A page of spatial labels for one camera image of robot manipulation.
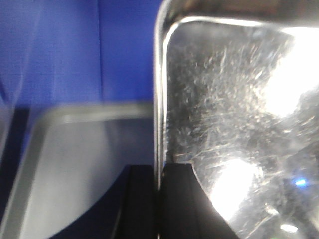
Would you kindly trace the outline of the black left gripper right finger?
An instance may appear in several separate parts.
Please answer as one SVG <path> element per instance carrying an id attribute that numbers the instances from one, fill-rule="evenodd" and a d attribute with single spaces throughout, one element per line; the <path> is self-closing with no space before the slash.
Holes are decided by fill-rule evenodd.
<path id="1" fill-rule="evenodd" d="M 237 239 L 201 187 L 192 165 L 167 164 L 160 188 L 162 239 Z"/>

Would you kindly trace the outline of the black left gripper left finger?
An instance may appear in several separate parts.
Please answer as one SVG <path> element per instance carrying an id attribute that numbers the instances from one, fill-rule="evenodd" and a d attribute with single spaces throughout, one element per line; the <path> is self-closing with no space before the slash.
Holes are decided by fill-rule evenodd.
<path id="1" fill-rule="evenodd" d="M 54 239 L 155 238 L 153 168 L 127 165 L 110 189 Z"/>

